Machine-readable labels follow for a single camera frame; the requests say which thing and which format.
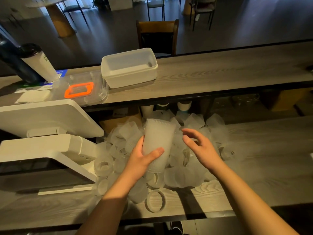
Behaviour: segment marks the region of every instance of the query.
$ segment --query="dark floor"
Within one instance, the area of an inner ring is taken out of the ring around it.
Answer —
[[[200,16],[195,31],[189,16],[181,15],[182,0],[165,3],[165,19],[179,19],[177,54],[251,46],[313,38],[312,0],[218,0],[212,28],[208,14]],[[147,6],[136,3],[121,11],[84,10],[89,27],[80,12],[72,13],[74,36],[58,38],[49,16],[22,21],[21,28],[4,23],[20,43],[36,43],[56,69],[100,64],[105,55],[139,48],[136,20],[147,21]],[[152,21],[161,21],[161,8],[150,10]],[[0,62],[0,76],[13,72]]]

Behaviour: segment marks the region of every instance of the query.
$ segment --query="forearm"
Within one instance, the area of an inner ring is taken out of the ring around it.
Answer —
[[[211,171],[223,186],[236,215],[252,234],[298,234],[223,161]]]
[[[116,234],[127,195],[135,183],[123,173],[94,208],[76,235]]]

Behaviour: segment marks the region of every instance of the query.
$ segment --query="clear plastic lid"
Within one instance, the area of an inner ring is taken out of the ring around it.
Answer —
[[[80,106],[90,106],[108,96],[108,85],[101,71],[61,77],[53,82],[51,100],[72,99]]]

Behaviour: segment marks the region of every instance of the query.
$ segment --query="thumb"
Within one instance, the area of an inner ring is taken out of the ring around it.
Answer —
[[[157,148],[156,150],[153,150],[148,155],[144,156],[145,161],[150,164],[153,160],[157,159],[164,153],[164,148]]]
[[[198,150],[198,145],[195,143],[195,141],[193,141],[191,138],[189,138],[187,135],[184,135],[182,137],[182,140],[184,141],[184,143],[194,152],[196,152]]]

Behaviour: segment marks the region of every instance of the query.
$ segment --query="person's left hand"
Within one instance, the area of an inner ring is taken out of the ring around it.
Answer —
[[[144,136],[137,142],[123,170],[123,174],[131,179],[134,184],[146,173],[149,164],[164,153],[164,148],[157,148],[144,156],[142,154],[143,139]]]

